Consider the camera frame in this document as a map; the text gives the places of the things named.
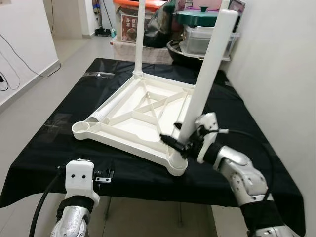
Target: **table leg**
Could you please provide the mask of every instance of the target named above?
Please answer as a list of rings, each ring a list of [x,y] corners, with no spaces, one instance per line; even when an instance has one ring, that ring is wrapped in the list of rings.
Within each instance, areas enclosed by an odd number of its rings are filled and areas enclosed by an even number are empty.
[[[182,207],[181,207],[181,203],[178,202],[178,226],[182,227],[183,226],[183,222],[182,222]]]
[[[107,206],[106,206],[105,211],[104,211],[104,219],[105,220],[107,220],[108,216],[109,216],[109,209],[110,209],[110,205],[111,205],[111,200],[112,200],[112,197],[108,197]]]

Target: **white bracket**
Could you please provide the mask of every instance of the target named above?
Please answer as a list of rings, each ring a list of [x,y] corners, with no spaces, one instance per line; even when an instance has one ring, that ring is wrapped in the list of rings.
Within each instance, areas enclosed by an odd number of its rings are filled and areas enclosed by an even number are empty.
[[[195,121],[195,126],[196,126],[196,128],[199,128],[201,125],[204,126],[205,129],[207,129],[207,130],[218,130],[218,125],[217,125],[215,113],[207,113],[207,114],[199,117]],[[213,142],[215,142],[216,135],[217,135],[217,132],[209,133],[209,134],[204,136],[203,146],[202,146],[202,148],[198,154],[198,157],[197,157],[197,161],[199,163],[201,163],[201,164],[204,163],[203,158],[205,156],[205,153],[206,153],[207,149],[209,148],[209,146]]]
[[[94,201],[94,207],[99,205],[100,197],[93,190],[94,164],[89,161],[72,160],[66,165],[66,196],[85,196]]]

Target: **white plastic pipe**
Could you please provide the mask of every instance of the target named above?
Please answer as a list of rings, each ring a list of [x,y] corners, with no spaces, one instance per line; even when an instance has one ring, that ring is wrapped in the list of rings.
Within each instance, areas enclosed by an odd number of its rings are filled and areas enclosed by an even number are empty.
[[[187,142],[189,136],[195,129],[196,119],[200,117],[203,112],[237,16],[238,13],[232,10],[220,10],[218,14],[212,38],[208,45],[193,95],[180,130],[178,141],[181,143]],[[171,156],[170,163],[179,169],[188,165],[187,161],[184,160],[178,152],[175,152]]]
[[[144,25],[145,25],[145,0],[139,0],[138,19],[137,19],[137,35],[136,35],[136,52],[135,52],[135,70],[134,74],[142,75],[142,56],[144,41]]]
[[[126,89],[124,89],[120,94],[118,94],[116,97],[114,97],[113,100],[111,100],[108,104],[106,104],[104,107],[102,107],[100,110],[97,110],[91,114],[89,117],[89,122],[102,122],[108,113],[131,91],[134,90],[134,88],[137,86],[137,84],[140,82],[140,79],[134,80]]]

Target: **orange container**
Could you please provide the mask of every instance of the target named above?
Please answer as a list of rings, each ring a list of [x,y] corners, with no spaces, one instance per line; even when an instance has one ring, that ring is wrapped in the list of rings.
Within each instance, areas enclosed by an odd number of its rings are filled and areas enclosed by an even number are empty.
[[[129,1],[129,0],[113,0],[114,3],[121,5],[121,7],[131,7],[139,6],[138,1]],[[164,5],[166,2],[165,1],[160,1],[160,0],[146,0],[146,8],[152,12],[157,11],[158,8],[160,8],[162,5]]]
[[[130,1],[130,0],[113,0],[114,8],[115,8],[115,19],[116,19],[116,31],[117,31],[117,39],[119,41],[124,42],[133,42],[135,43],[136,35],[133,34],[131,36],[126,35],[127,32],[136,32],[137,31],[137,18],[138,18],[138,1]],[[166,2],[160,0],[146,0],[146,12],[145,12],[145,26],[149,22],[150,18],[153,14]],[[125,9],[130,11],[130,13],[125,13],[120,9]]]

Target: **power cable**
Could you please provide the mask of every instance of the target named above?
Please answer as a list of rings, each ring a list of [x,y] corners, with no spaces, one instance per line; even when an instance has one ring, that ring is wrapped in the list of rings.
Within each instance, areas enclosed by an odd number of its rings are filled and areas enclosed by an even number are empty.
[[[0,54],[2,55],[2,57],[5,59],[5,61],[9,64],[10,68],[14,71],[14,73],[16,74],[16,76],[19,78],[19,84],[15,89],[12,89],[11,85],[8,83],[8,86],[11,90],[17,90],[20,87],[21,84],[21,78],[19,77],[19,75],[17,74],[16,70],[14,69],[14,67],[11,65],[11,63],[9,62],[9,60],[2,54],[2,52],[0,51]]]
[[[30,68],[30,66],[24,61],[23,58],[21,58],[21,56],[15,51],[15,49],[12,47],[12,45],[6,40],[5,37],[3,37],[3,35],[0,33],[0,37],[9,45],[9,47],[11,48],[11,50],[13,51],[13,53],[24,63],[24,65],[33,73],[35,73],[36,75],[38,75],[39,77],[42,78],[47,78],[50,77],[51,75],[53,75],[55,72],[57,72],[60,68],[61,68],[61,63],[59,63],[59,67],[52,72],[51,74],[47,75],[47,76],[43,76],[41,74],[38,74],[37,72],[35,72],[32,68]]]
[[[104,0],[102,0],[102,1],[103,1],[103,5],[104,5],[104,8],[105,8],[105,11],[107,12],[108,19],[109,19],[109,22],[110,22],[110,25],[111,25],[111,29],[112,29],[112,28],[113,28],[113,26],[112,26],[112,22],[111,22],[111,19],[110,19],[110,16],[109,16],[109,13],[108,13],[107,7],[105,6]]]
[[[53,0],[51,0],[51,15],[52,15],[52,25],[50,33],[53,33],[54,29],[54,7],[53,7]]]
[[[210,132],[220,132],[221,129],[218,129],[218,130],[212,130]],[[224,130],[225,132],[223,133],[235,133],[235,134],[239,134],[239,135],[242,135],[242,136],[246,136],[250,139],[252,139],[253,141],[255,141],[261,148],[262,150],[266,153],[268,159],[269,159],[269,162],[270,162],[270,166],[271,166],[271,176],[270,176],[270,183],[268,185],[268,189],[263,197],[263,200],[262,200],[262,203],[265,204],[268,200],[268,197],[271,193],[271,190],[273,188],[273,185],[274,185],[274,180],[275,180],[275,163],[274,163],[274,160],[273,160],[273,157],[272,155],[270,155],[270,152],[268,150],[268,148],[263,144],[262,141],[260,141],[257,137],[255,137],[254,135],[250,134],[250,133],[247,133],[247,132],[244,132],[244,131],[240,131],[240,130],[234,130],[234,129],[222,129]],[[257,211],[257,215],[256,215],[256,218],[255,220],[253,221],[252,223],[252,226],[251,228],[249,228],[249,233],[248,233],[248,237],[253,237],[253,235],[255,234],[256,230],[257,230],[257,225],[259,223],[259,220],[261,219],[263,213],[264,213],[264,205],[261,205],[261,207],[258,209]]]
[[[44,201],[48,195],[48,193],[51,191],[51,189],[54,187],[55,183],[57,182],[57,180],[59,179],[59,177],[61,176],[62,172],[58,172],[55,176],[55,178],[49,183],[49,185],[47,186],[46,190],[44,191],[43,195],[41,196],[38,206],[36,207],[36,210],[34,212],[34,216],[32,219],[32,224],[31,224],[31,228],[30,228],[30,234],[29,237],[34,237],[34,233],[35,233],[35,228],[36,228],[36,223],[38,221],[39,215],[40,215],[40,210],[41,207],[44,204]]]

